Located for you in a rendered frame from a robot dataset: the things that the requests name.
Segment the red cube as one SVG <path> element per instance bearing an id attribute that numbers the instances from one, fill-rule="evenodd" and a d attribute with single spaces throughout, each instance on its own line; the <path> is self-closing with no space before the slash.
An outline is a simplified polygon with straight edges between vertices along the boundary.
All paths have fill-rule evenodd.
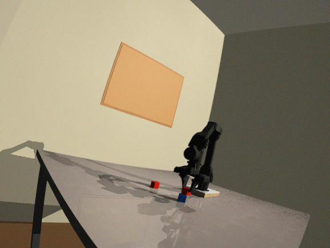
<path id="1" fill-rule="evenodd" d="M 190 188 L 183 187 L 181 193 L 184 195 L 190 195 L 191 193 L 189 191 L 190 191 Z"/>
<path id="2" fill-rule="evenodd" d="M 157 181 L 151 181 L 151 187 L 158 189 L 159 188 L 159 183 Z"/>

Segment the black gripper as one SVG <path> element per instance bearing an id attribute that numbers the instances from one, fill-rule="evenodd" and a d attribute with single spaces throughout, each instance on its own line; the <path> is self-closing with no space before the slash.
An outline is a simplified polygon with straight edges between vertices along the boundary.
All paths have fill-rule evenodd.
<path id="1" fill-rule="evenodd" d="M 201 162 L 199 161 L 195 161 L 195 160 L 189 160 L 187 161 L 187 163 L 189 163 L 189 166 L 193 166 L 196 165 L 196 174 L 195 175 L 190 175 L 192 177 L 195 177 L 194 179 L 192 179 L 192 185 L 190 187 L 190 191 L 192 192 L 194 190 L 194 188 L 200 184 L 200 182 L 210 182 L 210 177 L 207 175 L 201 175 L 199 174 L 199 168 L 202 165 Z M 174 172 L 178 173 L 179 172 L 179 167 L 174 168 Z M 183 174 L 179 174 L 179 176 L 182 178 L 182 188 L 186 187 L 188 179 L 189 179 L 189 175 L 184 176 Z"/>

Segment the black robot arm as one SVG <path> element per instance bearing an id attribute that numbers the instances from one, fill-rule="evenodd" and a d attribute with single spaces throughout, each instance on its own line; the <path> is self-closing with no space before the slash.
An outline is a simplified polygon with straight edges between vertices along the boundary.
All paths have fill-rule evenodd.
<path id="1" fill-rule="evenodd" d="M 199 174 L 207 175 L 210 177 L 210 182 L 212 182 L 213 176 L 213 168 L 212 168 L 212 159 L 215 153 L 216 142 L 220 138 L 222 134 L 222 128 L 216 123 L 209 121 L 206 127 L 194 136 L 192 136 L 189 147 L 184 151 L 184 157 L 187 160 L 195 160 L 202 161 L 202 156 L 204 153 L 204 149 L 208 146 L 206 159 L 204 161 L 204 165 L 200 168 Z M 180 166 L 179 174 L 187 175 L 195 175 L 196 174 L 196 165 L 189 166 Z M 208 189 L 209 182 L 200 182 L 196 189 L 201 191 L 209 191 Z"/>

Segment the blue cube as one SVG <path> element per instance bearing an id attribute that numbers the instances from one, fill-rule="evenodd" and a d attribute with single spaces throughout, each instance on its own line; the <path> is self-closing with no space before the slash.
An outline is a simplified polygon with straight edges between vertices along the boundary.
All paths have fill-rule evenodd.
<path id="1" fill-rule="evenodd" d="M 184 194 L 182 194 L 182 193 L 179 193 L 179 195 L 178 195 L 178 202 L 183 202 L 183 203 L 185 203 L 186 198 L 187 198 L 186 195 L 184 195 Z"/>

